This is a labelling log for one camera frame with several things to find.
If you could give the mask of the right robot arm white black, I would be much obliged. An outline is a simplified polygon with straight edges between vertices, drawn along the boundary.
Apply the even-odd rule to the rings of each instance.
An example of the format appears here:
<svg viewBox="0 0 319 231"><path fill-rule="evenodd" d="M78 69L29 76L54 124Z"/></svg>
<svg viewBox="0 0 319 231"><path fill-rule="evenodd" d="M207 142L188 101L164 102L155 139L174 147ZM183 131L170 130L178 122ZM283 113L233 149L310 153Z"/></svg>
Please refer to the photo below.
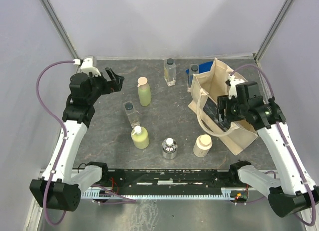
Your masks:
<svg viewBox="0 0 319 231"><path fill-rule="evenodd" d="M226 81L227 95L218 96L219 119L233 123L246 121L266 145L279 179L257 170L250 162L231 165L228 181L238 187L243 183L256 189L265 197L279 217L310 208L315 212L319 202L319 187L304 168L291 141L285 116L269 98L265 103L256 82L241 79Z"/></svg>

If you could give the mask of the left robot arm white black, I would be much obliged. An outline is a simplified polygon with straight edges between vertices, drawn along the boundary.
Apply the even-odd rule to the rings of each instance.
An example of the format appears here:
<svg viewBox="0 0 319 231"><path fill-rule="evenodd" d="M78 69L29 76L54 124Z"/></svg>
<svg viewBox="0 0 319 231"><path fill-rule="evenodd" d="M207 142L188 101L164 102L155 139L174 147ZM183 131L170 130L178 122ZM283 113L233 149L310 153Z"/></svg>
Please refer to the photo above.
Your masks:
<svg viewBox="0 0 319 231"><path fill-rule="evenodd" d="M81 195L93 184L106 186L110 181L103 162L89 162L82 172L72 174L79 145L95 113L94 103L101 95L119 92L123 85L123 76L111 68L105 68L105 72L110 80L93 72L80 72L70 78L70 94L62 116L64 127L57 146L41 178L33 179L29 187L42 208L74 211Z"/></svg>

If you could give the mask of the clear square bottle back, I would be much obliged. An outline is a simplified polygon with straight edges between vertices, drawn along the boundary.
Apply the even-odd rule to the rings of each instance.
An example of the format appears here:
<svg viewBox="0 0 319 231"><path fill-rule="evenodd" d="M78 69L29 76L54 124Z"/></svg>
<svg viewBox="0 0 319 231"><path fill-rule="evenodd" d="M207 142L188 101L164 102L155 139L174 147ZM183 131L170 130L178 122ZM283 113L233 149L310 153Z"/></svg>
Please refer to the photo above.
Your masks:
<svg viewBox="0 0 319 231"><path fill-rule="evenodd" d="M168 58L165 61L164 78L169 87L176 84L176 63L172 58Z"/></svg>

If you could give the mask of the beige canvas tote bag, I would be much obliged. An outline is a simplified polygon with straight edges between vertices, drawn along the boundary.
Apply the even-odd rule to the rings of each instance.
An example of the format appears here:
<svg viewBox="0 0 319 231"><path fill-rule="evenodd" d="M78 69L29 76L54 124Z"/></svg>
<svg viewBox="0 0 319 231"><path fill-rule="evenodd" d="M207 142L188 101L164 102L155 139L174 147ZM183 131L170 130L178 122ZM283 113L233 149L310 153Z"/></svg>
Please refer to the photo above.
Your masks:
<svg viewBox="0 0 319 231"><path fill-rule="evenodd" d="M226 63L215 59L208 71L194 75L188 105L198 118L201 128L209 135L218 137L234 154L240 154L258 138L256 131L246 121L222 120L218 112L218 96L228 95L228 75L233 71Z"/></svg>

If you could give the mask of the silver round bottle white cap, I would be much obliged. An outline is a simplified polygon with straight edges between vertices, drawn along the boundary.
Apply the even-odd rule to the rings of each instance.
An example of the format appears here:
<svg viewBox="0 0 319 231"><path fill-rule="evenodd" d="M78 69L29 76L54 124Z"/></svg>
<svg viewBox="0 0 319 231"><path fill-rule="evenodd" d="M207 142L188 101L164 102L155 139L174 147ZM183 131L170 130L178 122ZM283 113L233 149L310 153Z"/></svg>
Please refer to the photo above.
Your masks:
<svg viewBox="0 0 319 231"><path fill-rule="evenodd" d="M177 155L178 144L173 138L167 138L162 143L162 154L165 159L172 160Z"/></svg>

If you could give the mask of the beige jar wide lid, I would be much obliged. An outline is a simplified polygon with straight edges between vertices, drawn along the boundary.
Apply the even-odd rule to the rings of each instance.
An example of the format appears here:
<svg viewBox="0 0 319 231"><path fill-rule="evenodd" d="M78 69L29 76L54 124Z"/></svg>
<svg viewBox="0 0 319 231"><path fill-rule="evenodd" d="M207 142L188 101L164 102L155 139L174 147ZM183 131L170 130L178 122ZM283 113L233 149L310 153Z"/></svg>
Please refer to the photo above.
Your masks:
<svg viewBox="0 0 319 231"><path fill-rule="evenodd" d="M213 145L212 139L209 135L200 135L196 139L196 143L193 148L193 153L200 158L205 157L209 150L211 149Z"/></svg>

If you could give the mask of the green bottle beige flip cap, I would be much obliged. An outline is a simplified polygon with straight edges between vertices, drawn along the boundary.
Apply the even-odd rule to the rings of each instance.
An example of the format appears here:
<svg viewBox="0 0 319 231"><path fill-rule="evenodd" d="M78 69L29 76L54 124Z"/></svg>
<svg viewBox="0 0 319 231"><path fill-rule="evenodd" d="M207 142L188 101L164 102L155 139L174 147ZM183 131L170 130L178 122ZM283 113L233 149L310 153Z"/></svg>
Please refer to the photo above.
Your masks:
<svg viewBox="0 0 319 231"><path fill-rule="evenodd" d="M147 106L151 102L151 90L146 77L139 77L137 80L138 96L142 106Z"/></svg>

